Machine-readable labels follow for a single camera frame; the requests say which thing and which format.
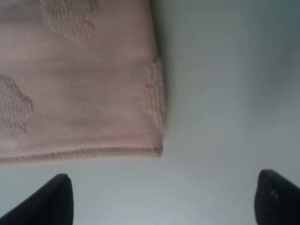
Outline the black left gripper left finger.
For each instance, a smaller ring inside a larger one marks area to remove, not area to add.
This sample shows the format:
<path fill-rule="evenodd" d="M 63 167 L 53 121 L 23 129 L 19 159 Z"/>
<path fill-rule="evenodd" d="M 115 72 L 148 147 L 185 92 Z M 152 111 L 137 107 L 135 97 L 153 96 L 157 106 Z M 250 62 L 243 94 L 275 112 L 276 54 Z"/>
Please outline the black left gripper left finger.
<path fill-rule="evenodd" d="M 0 218 L 2 225 L 72 225 L 73 221 L 72 181 L 64 173 L 54 176 Z"/>

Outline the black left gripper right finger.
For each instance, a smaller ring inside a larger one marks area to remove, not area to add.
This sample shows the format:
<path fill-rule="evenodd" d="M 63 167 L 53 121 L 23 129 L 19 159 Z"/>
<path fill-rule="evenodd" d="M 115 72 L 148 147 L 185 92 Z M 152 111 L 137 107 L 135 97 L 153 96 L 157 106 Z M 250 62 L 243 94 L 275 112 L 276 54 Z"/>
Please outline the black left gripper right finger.
<path fill-rule="evenodd" d="M 258 225 L 298 225 L 300 188 L 274 170 L 261 170 L 257 180 L 254 212 Z"/>

